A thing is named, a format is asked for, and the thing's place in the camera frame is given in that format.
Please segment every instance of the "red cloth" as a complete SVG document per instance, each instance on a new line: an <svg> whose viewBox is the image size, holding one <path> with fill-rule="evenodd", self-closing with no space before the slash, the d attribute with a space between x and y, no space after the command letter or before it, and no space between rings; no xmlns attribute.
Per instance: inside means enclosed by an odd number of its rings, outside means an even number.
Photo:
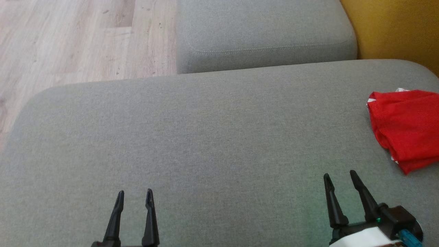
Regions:
<svg viewBox="0 0 439 247"><path fill-rule="evenodd" d="M368 102L377 141L405 174L439 161L439 94L421 90L377 93Z"/></svg>

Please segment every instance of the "blue connector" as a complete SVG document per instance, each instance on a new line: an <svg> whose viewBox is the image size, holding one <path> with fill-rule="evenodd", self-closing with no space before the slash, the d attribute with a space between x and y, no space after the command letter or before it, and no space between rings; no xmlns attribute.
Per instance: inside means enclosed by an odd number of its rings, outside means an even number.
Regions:
<svg viewBox="0 0 439 247"><path fill-rule="evenodd" d="M402 230L399 232L399 239L405 244L407 247L422 247L421 242L413 236L409 231Z"/></svg>

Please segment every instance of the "sofa cushion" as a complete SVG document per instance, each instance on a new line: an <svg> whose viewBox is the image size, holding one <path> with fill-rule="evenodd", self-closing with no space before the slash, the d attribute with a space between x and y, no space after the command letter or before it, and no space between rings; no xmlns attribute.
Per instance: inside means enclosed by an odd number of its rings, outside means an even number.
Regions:
<svg viewBox="0 0 439 247"><path fill-rule="evenodd" d="M439 166L405 176L371 130L369 94L398 87L439 92L439 79L355 60L51 88L1 158L0 246L89 246L122 189L120 237L139 245L151 188L163 246L325 247L324 173L363 220L350 169L438 246Z"/></svg>
<svg viewBox="0 0 439 247"><path fill-rule="evenodd" d="M339 0L179 0L178 73L350 59Z"/></svg>

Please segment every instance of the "sofa seat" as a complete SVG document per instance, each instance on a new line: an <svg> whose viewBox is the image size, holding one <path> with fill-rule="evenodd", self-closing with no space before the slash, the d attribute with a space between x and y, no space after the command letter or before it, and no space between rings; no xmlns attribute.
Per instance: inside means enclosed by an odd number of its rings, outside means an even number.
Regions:
<svg viewBox="0 0 439 247"><path fill-rule="evenodd" d="M339 0L179 0L178 73L356 59Z"/></svg>
<svg viewBox="0 0 439 247"><path fill-rule="evenodd" d="M405 176L375 140L366 101L439 92L401 60L354 60L74 84L22 110L0 161L0 246L90 246L119 190L120 238L140 245L147 188L160 246L327 247L323 175L364 220L349 170L403 205L439 246L439 166Z"/></svg>

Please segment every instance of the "gray sofa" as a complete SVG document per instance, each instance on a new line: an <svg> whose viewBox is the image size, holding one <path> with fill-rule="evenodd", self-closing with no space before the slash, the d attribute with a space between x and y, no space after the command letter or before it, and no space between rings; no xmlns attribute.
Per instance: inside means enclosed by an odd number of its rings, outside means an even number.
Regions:
<svg viewBox="0 0 439 247"><path fill-rule="evenodd" d="M120 237L139 245L147 188L160 246L325 247L323 174L363 220L349 170L439 245L439 166L405 176L366 101L439 92L426 68L354 60L54 87L18 117L0 161L0 246L90 246L125 190Z"/></svg>
<svg viewBox="0 0 439 247"><path fill-rule="evenodd" d="M179 0L177 71L356 59L339 0Z"/></svg>

